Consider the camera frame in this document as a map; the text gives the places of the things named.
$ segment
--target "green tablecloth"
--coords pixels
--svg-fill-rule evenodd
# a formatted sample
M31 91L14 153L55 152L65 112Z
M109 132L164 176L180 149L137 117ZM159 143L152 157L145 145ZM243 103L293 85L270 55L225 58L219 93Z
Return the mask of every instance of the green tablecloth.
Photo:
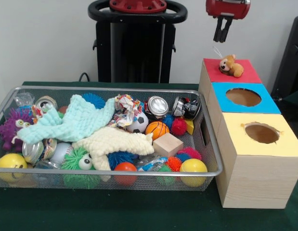
M197 84L25 82L24 85L197 90ZM205 192L0 189L0 230L298 230L298 183L286 209L224 209Z

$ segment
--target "basketball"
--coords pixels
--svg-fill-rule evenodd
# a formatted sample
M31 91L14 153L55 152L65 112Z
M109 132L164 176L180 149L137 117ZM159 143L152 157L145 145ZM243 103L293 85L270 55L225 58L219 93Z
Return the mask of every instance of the basketball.
M156 140L157 138L161 137L162 135L165 135L166 133L169 133L169 128L166 124L155 121L149 124L145 130L145 134L153 133L153 140Z

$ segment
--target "yellow ball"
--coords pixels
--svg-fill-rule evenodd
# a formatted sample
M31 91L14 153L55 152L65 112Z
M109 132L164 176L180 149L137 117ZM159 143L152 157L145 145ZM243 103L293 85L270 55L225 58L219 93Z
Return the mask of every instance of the yellow ball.
M20 154L10 153L0 158L0 167L27 168L27 163ZM0 178L6 182L16 182L23 176L23 173L0 172Z
M180 172L207 172L207 166L198 159L189 159L183 162ZM181 177L184 184L190 187L199 187L206 181L206 177Z

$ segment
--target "wire mesh basket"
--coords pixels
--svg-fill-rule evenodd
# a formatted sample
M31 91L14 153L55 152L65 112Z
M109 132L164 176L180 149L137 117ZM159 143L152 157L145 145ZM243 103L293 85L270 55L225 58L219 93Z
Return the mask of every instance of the wire mesh basket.
M0 187L17 188L82 188L82 189L129 189L129 190L166 190L166 191L204 191L214 176L222 171L222 161L208 115L203 95L193 90L145 90L145 89L111 89L111 88L75 88L75 87L39 87L21 86L10 91L0 105L0 124L8 117L11 108L17 108L14 97L18 93L30 92L35 99L48 95L57 101L58 107L69 105L74 94L94 93L105 100L118 94L129 94L133 98L144 102L156 95L164 98L171 110L176 97L185 97L191 100L198 99L201 109L194 119L194 133L185 133L178 137L185 147L193 147L203 157L208 172L127 172L127 171L98 171L98 170L62 170L39 168L0 168ZM2 150L3 140L0 136L0 158L7 152ZM103 176L110 176L108 181L100 180ZM15 178L13 183L1 179ZM90 178L92 184L71 184L66 179ZM198 187L190 187L186 182L201 182Z

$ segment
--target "white fuzzy cloth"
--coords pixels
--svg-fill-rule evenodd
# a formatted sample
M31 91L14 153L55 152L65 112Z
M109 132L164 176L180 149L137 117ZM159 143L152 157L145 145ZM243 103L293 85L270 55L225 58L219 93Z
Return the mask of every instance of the white fuzzy cloth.
M96 170L110 170L107 154L113 152L129 152L138 155L148 155L154 152L152 133L128 133L118 128L104 127L94 132L90 137L72 144L73 148L83 147L91 157Z

